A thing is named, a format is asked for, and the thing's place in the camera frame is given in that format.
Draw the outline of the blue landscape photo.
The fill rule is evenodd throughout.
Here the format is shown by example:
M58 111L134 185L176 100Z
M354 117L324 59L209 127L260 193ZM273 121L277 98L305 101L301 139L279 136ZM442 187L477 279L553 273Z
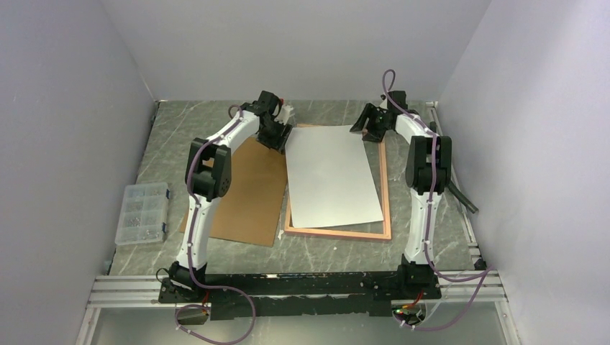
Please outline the blue landscape photo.
M286 143L291 220L327 228L383 220L361 134L350 126L298 126Z

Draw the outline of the brown backing board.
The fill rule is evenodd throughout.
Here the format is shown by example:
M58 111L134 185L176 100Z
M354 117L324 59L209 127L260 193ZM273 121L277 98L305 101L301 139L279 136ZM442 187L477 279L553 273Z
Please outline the brown backing board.
M272 247L287 184L286 158L250 137L232 155L232 182L210 237Z

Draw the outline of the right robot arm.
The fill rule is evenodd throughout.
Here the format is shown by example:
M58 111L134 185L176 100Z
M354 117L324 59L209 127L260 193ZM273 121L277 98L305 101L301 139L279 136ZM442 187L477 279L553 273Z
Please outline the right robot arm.
M438 283L431 266L432 244L436 212L451 180L452 140L438 134L434 122L426 124L417 112L408 110L405 91L390 91L381 98L378 106L365 105L350 132L379 143L386 132L394 131L409 145L405 180L411 195L411 221L395 282L399 295L413 298Z

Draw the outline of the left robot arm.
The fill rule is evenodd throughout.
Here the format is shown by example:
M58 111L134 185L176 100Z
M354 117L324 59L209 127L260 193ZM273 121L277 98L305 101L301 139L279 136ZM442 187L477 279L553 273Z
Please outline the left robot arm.
M195 138L188 154L185 183L188 215L181 248L168 270L169 280L189 302L206 292L204 280L207 244L221 198L232 182L232 153L254 137L268 149L283 154L292 125L293 110L274 93L262 91L258 99L231 105L231 119L206 139Z

